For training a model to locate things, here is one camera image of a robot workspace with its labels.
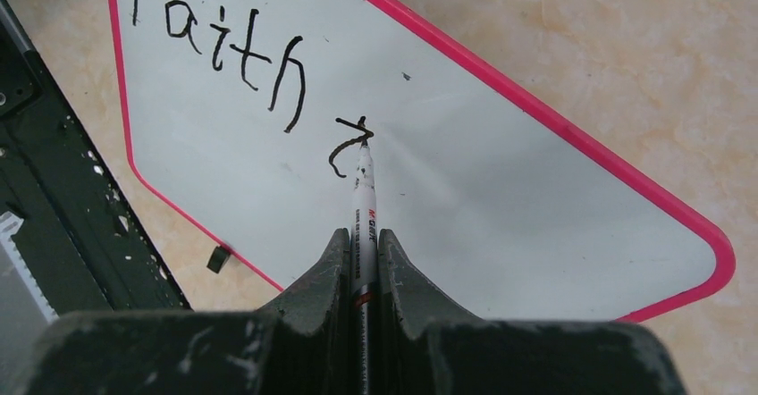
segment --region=pink border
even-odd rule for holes
[[[681,200],[674,197],[667,190],[647,178],[631,164],[622,160],[619,156],[613,154],[608,148],[600,142],[591,138],[587,133],[581,131],[577,126],[563,118],[553,111],[546,104],[529,94],[505,75],[495,70],[461,44],[442,33],[435,26],[412,12],[397,0],[367,0],[379,8],[382,12],[392,17],[395,21],[402,24],[409,30],[416,33],[420,38],[425,40],[429,45],[435,47],[441,53],[447,55],[451,60],[458,63],[461,67],[471,72],[485,84],[502,94],[524,112],[529,113],[537,121],[544,124],[545,127],[552,130],[555,134],[565,139],[576,149],[592,158],[600,166],[614,174],[620,180],[629,185],[639,194],[649,199],[655,205],[660,207],[667,214],[671,215],[677,221],[683,223],[687,228],[702,237],[713,248],[716,256],[716,268],[711,277],[700,284],[671,298],[651,304],[628,315],[621,317],[619,320],[641,322],[645,319],[661,315],[678,307],[682,307],[699,299],[706,298],[729,283],[735,272],[735,256],[729,240],[726,235],[717,227],[698,214],[694,209],[684,204]],[[119,90],[122,101],[122,116],[124,137],[126,139],[126,155],[129,160],[129,166],[134,171],[137,178],[154,194],[159,196],[166,204],[173,207],[177,212],[194,223],[200,230],[217,241],[219,244],[224,243],[218,239],[212,232],[202,226],[198,221],[192,219],[187,213],[182,211],[177,205],[172,203],[166,196],[153,188],[145,178],[139,173],[137,165],[134,163],[134,154],[131,147],[131,129],[129,123],[129,110],[126,96],[126,77],[123,68],[123,54],[121,31],[119,26],[118,9],[116,0],[108,0],[111,10],[111,26],[114,34],[114,51],[116,56],[116,67],[118,71]],[[236,252],[232,252],[240,261],[249,266],[253,271],[258,273],[267,282],[271,283],[276,289],[282,290],[282,286],[252,265],[248,260]]]

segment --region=marble surface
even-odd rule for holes
[[[147,191],[124,150],[107,0],[9,0],[197,309],[276,290]],[[758,0],[401,0],[724,230],[732,282],[645,323],[691,393],[758,388]]]

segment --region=black rubber foot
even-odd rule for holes
[[[228,251],[227,249],[217,246],[214,249],[213,254],[211,254],[211,258],[208,259],[208,264],[206,267],[208,269],[216,274],[221,272],[221,269],[223,268],[223,265],[226,264],[227,261],[229,261],[229,257],[232,256],[232,252]]]

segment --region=whiteboard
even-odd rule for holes
[[[477,315],[641,320],[734,271],[713,224],[394,0],[110,3],[133,170],[274,286],[350,224],[327,160],[364,115],[380,228]]]

